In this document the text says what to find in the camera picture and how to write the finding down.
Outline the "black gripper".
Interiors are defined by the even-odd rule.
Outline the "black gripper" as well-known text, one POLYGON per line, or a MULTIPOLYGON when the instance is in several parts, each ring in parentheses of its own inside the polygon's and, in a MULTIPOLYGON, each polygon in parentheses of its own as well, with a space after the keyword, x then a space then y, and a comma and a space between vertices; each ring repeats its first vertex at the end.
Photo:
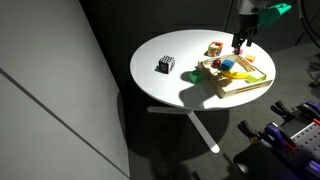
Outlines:
POLYGON ((232 47, 235 52, 240 50, 240 41, 247 40, 246 46, 251 47, 253 39, 257 34, 259 15, 239 15, 239 31, 234 34, 232 47))

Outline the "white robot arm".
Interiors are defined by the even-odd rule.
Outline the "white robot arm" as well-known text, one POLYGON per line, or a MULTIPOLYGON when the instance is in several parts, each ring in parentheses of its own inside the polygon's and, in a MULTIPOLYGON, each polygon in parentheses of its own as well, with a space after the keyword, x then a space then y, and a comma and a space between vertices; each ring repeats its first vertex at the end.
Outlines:
POLYGON ((265 7, 263 0, 238 0, 239 31, 234 34, 232 47, 236 55, 240 54, 244 42, 251 46, 257 34, 259 12, 265 7))

